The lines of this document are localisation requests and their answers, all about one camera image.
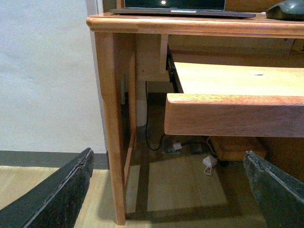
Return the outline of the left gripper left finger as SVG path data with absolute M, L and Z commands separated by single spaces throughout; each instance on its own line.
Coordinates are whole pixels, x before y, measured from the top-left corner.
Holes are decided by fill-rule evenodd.
M 72 228 L 86 197 L 94 152 L 86 148 L 0 211 L 2 228 Z

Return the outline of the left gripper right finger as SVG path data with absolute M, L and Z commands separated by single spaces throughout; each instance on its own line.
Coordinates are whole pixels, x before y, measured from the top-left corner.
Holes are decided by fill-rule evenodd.
M 246 151 L 243 164 L 268 227 L 302 228 L 304 184 L 253 151 Z

